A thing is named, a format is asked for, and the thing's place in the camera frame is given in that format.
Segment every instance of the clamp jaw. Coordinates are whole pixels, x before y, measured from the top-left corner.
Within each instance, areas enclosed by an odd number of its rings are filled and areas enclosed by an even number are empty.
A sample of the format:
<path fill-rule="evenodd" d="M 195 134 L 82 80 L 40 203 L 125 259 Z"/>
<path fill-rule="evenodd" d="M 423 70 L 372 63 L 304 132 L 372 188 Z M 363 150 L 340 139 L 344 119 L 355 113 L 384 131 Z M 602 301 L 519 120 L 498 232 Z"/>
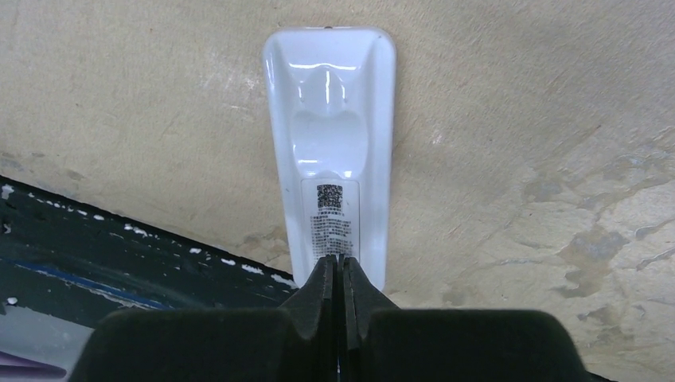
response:
<path fill-rule="evenodd" d="M 71 381 L 601 381 L 551 315 L 402 310 L 354 258 L 320 259 L 276 309 L 127 311 Z"/>

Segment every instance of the qr code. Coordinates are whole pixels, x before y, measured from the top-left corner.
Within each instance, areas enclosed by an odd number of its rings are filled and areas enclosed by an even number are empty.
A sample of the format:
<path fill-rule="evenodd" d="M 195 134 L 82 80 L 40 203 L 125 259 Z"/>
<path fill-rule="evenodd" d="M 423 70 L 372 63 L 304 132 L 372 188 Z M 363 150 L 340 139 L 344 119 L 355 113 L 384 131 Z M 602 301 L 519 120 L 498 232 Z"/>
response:
<path fill-rule="evenodd" d="M 342 210 L 342 186 L 318 185 L 318 207 L 330 207 Z"/>

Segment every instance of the stained surface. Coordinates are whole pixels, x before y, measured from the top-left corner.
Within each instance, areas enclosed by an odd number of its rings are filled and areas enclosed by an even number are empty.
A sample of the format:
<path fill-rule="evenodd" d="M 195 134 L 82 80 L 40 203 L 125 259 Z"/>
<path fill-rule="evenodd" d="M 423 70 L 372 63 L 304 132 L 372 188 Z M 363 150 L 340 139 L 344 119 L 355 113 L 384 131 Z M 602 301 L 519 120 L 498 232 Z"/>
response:
<path fill-rule="evenodd" d="M 259 52 L 279 27 L 377 25 L 399 57 L 388 295 L 542 309 L 590 370 L 673 380 L 674 14 L 3 2 L 0 173 L 289 271 Z"/>
<path fill-rule="evenodd" d="M 96 328 L 119 309 L 277 307 L 297 289 L 250 259 L 5 177 L 0 185 L 0 301 Z"/>

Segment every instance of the sticker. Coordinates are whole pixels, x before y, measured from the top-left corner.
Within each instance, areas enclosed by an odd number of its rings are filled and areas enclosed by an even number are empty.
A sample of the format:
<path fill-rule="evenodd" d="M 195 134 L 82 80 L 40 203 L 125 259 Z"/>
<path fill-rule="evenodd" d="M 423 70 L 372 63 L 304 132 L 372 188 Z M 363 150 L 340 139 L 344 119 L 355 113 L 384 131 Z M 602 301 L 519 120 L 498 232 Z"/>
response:
<path fill-rule="evenodd" d="M 306 247 L 316 262 L 328 255 L 358 258 L 358 183 L 306 179 L 302 199 L 310 237 Z"/>

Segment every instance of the glossy plastic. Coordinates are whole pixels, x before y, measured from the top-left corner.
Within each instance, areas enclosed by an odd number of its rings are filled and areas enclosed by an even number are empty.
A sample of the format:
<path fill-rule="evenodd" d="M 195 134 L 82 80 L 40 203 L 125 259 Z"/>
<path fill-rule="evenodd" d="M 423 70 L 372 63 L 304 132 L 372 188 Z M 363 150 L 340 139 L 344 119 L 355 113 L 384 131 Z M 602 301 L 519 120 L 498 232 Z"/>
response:
<path fill-rule="evenodd" d="M 322 255 L 358 258 L 382 290 L 396 50 L 371 27 L 285 29 L 263 50 L 295 282 Z"/>

